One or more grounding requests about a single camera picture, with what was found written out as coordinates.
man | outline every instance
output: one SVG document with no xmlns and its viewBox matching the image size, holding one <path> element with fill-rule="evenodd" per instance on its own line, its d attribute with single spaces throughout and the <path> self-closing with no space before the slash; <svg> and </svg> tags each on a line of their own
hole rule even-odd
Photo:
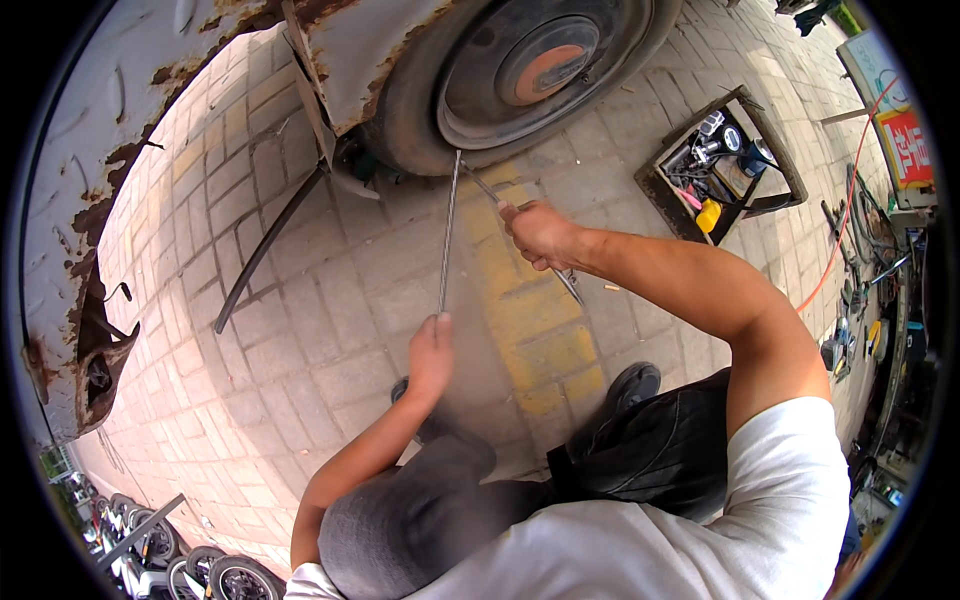
<svg viewBox="0 0 960 600">
<path fill-rule="evenodd" d="M 714 247 L 499 208 L 535 269 L 625 287 L 726 341 L 732 367 L 656 396 L 656 368 L 633 365 L 549 453 L 550 482 L 479 485 L 494 455 L 434 411 L 452 322 L 427 318 L 393 406 L 310 481 L 287 597 L 823 598 L 850 484 L 823 362 L 787 298 Z M 415 434 L 423 448 L 395 468 Z"/>
</svg>

black rubber hose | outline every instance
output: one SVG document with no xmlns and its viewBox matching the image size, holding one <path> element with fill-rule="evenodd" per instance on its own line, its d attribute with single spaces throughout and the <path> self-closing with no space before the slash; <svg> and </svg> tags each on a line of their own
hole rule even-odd
<svg viewBox="0 0 960 600">
<path fill-rule="evenodd" d="M 300 203 L 303 202 L 306 195 L 310 193 L 310 190 L 312 190 L 314 186 L 317 185 L 317 182 L 327 173 L 329 173 L 329 169 L 326 166 L 326 162 L 321 160 L 317 163 L 317 168 L 313 170 L 310 177 L 306 178 L 306 181 L 303 182 L 300 189 L 294 194 L 294 197 L 290 199 L 290 202 L 283 207 L 279 216 L 276 217 L 274 224 L 267 230 L 267 234 L 260 240 L 260 244 L 256 247 L 256 250 L 253 251 L 250 260 L 243 266 L 243 271 L 240 272 L 240 276 L 238 276 L 237 280 L 233 283 L 233 287 L 227 295 L 227 300 L 224 301 L 224 307 L 220 309 L 220 314 L 217 316 L 217 323 L 213 326 L 213 330 L 216 331 L 218 335 L 224 332 L 224 327 L 227 326 L 227 320 L 230 318 L 230 315 L 233 314 L 233 307 L 236 306 L 237 300 L 240 299 L 240 294 L 243 292 L 243 286 L 247 285 L 247 282 L 250 281 L 253 272 L 256 271 L 256 267 L 260 264 L 260 261 L 263 260 L 263 257 L 267 255 L 267 250 L 274 244 L 276 237 L 280 234 L 280 231 L 283 230 L 283 226 L 287 224 L 290 217 L 297 211 L 297 207 L 300 206 Z"/>
</svg>

rusty vehicle body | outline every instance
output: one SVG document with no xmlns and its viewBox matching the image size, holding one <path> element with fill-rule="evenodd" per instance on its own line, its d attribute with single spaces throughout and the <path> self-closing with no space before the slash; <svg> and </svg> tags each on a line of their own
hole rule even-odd
<svg viewBox="0 0 960 600">
<path fill-rule="evenodd" d="M 574 0 L 564 1 L 575 5 Z M 659 47 L 681 5 L 679 0 L 583 3 L 595 9 L 606 3 L 646 19 L 642 23 L 647 29 L 638 39 L 648 36 L 652 41 L 637 49 L 628 40 L 619 62 L 611 61 L 610 69 L 625 73 L 636 70 Z M 109 414 L 139 324 L 131 332 L 121 332 L 107 323 L 104 297 L 109 290 L 100 279 L 97 246 L 140 151 L 166 110 L 219 50 L 236 36 L 285 20 L 300 65 L 298 90 L 329 160 L 343 136 L 385 118 L 384 90 L 392 76 L 399 77 L 397 71 L 410 73 L 415 68 L 402 63 L 425 33 L 443 28 L 453 18 L 460 22 L 480 18 L 494 4 L 492 0 L 106 2 L 53 82 L 48 105 L 38 110 L 36 143 L 22 155 L 22 177 L 12 194 L 14 225 L 8 233 L 22 244 L 8 256 L 5 306 L 19 346 L 14 360 L 23 368 L 15 383 L 22 398 L 36 399 L 22 410 L 27 434 L 36 445 L 74 440 Z M 567 85 L 571 76 L 564 76 L 567 79 L 556 89 Z M 619 85 L 626 75 L 618 77 L 589 82 L 595 88 L 584 87 L 582 94 L 589 99 L 570 100 L 568 108 L 595 104 L 605 89 Z M 570 85 L 587 85 L 588 77 L 572 81 Z M 553 121 L 522 140 L 465 152 L 465 157 L 472 166 L 483 166 L 515 154 L 563 124 Z M 452 153 L 452 146 L 446 148 Z M 435 151 L 423 166 L 410 170 L 438 174 L 432 165 L 445 168 L 444 152 Z M 333 178 L 355 193 L 375 196 L 335 166 Z"/>
</svg>

